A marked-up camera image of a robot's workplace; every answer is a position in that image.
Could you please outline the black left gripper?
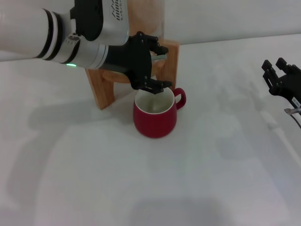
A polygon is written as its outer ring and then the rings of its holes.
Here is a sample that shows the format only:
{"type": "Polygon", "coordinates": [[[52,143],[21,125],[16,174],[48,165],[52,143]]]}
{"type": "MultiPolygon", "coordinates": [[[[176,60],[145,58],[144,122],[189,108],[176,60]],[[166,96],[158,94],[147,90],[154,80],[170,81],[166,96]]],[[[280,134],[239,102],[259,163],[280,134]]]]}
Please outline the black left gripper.
{"type": "Polygon", "coordinates": [[[138,31],[124,45],[108,47],[103,69],[126,75],[133,89],[162,93],[172,86],[172,82],[151,79],[150,51],[165,55],[168,48],[160,45],[157,36],[138,31]]]}

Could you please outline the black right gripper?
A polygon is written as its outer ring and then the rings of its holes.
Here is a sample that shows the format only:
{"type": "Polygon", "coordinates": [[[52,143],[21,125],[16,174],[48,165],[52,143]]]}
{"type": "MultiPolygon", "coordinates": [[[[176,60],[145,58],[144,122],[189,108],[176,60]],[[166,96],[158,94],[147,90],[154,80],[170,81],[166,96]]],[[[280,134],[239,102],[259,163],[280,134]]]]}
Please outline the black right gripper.
{"type": "Polygon", "coordinates": [[[280,57],[276,67],[285,75],[278,77],[269,60],[265,60],[261,68],[264,71],[263,78],[268,85],[269,92],[273,96],[285,98],[293,106],[301,105],[301,70],[296,65],[288,65],[280,57]]]}

